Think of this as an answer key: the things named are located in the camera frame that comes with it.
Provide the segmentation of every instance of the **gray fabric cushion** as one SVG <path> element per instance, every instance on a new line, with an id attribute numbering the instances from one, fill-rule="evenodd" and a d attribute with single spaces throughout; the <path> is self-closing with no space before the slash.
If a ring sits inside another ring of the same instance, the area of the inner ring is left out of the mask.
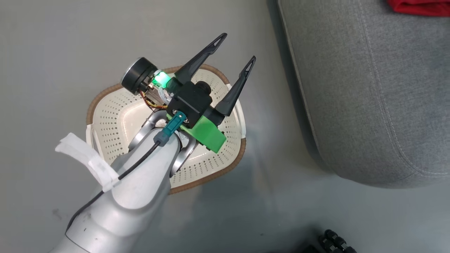
<path id="1" fill-rule="evenodd" d="M 381 187 L 447 180 L 450 19 L 385 0 L 279 3 L 320 155 Z"/>

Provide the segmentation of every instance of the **white cable tie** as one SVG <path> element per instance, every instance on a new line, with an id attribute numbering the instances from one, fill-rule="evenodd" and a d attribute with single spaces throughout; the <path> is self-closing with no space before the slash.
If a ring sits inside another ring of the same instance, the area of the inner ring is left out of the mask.
<path id="1" fill-rule="evenodd" d="M 97 151 L 75 134 L 69 133 L 60 142 L 55 151 L 71 156 L 84 164 L 102 186 L 103 192 L 111 190 L 119 181 L 117 172 L 100 157 Z"/>

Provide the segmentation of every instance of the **teal connector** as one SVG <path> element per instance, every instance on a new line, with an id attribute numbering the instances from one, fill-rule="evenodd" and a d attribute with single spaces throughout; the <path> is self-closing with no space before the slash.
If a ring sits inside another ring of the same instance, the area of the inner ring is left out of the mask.
<path id="1" fill-rule="evenodd" d="M 159 141 L 159 146 L 164 147 L 169 141 L 170 136 L 175 133 L 175 131 L 183 124 L 186 115 L 180 111 L 176 112 L 175 116 L 167 123 L 167 125 L 157 133 L 153 138 L 154 142 Z"/>

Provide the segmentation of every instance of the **gray floor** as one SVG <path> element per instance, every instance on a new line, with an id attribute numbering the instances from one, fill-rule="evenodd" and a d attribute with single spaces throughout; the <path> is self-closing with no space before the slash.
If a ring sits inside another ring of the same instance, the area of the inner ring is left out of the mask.
<path id="1" fill-rule="evenodd" d="M 95 180 L 53 150 L 68 132 L 84 136 L 88 105 L 101 90 L 139 56 L 176 66 L 227 32 L 208 64 L 234 81 L 257 56 L 241 96 L 244 158 L 225 176 L 170 196 L 134 252 L 288 252 L 327 228 L 361 253 L 448 252 L 449 184 L 377 189 L 319 169 L 308 154 L 272 8 L 261 1 L 2 1 L 0 251 L 51 250 L 89 198 Z"/>

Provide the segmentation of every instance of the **perforated basket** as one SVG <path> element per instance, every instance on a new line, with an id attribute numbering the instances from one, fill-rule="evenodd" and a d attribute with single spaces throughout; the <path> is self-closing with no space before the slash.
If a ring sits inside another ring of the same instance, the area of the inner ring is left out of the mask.
<path id="1" fill-rule="evenodd" d="M 180 67 L 164 69 L 170 77 Z M 203 64 L 192 78 L 193 83 L 205 81 L 211 86 L 212 106 L 227 94 L 231 85 L 216 68 Z M 128 144 L 141 128 L 152 110 L 139 95 L 133 95 L 120 84 L 103 90 L 89 106 L 86 118 L 86 142 L 93 139 L 100 156 L 109 164 L 128 152 Z M 227 140 L 219 153 L 197 145 L 181 169 L 171 178 L 171 194 L 203 184 L 231 171 L 245 151 L 245 120 L 240 102 L 233 114 L 226 117 L 219 130 Z"/>

